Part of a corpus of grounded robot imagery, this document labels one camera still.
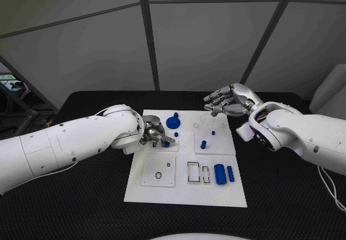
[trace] blue object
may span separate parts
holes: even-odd
[[[208,141],[202,141],[202,144],[201,144],[201,148],[205,149],[206,148],[206,145],[208,145]]]
[[[166,125],[170,129],[176,129],[180,126],[180,120],[176,116],[169,117]]]
[[[226,171],[228,171],[228,176],[229,176],[229,182],[234,182],[235,181],[235,176],[234,176],[234,171],[232,171],[231,166],[226,167]]]
[[[228,180],[226,180],[226,174],[225,174],[225,167],[224,164],[216,164],[213,166],[215,169],[215,177],[216,177],[216,183],[219,185],[226,184]]]

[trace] black textured tabletop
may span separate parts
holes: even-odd
[[[144,109],[203,110],[208,92],[75,92],[53,124],[127,104]],[[258,93],[309,114],[294,93]],[[248,208],[124,202],[133,154],[108,148],[62,173],[45,176],[0,198],[2,239],[151,239],[218,233],[248,239],[345,239],[346,213],[335,204],[317,167],[287,148],[267,150],[235,132],[247,116],[228,118]],[[330,174],[346,203],[346,177]]]

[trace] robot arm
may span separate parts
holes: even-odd
[[[346,175],[346,121],[322,115],[303,115],[288,105],[265,102],[239,83],[203,98],[212,116],[248,115],[237,132],[245,142],[257,138],[271,151],[283,147],[330,171]]]
[[[110,146],[128,155],[149,141],[175,142],[156,116],[126,105],[0,141],[0,194],[48,172],[100,154]]]

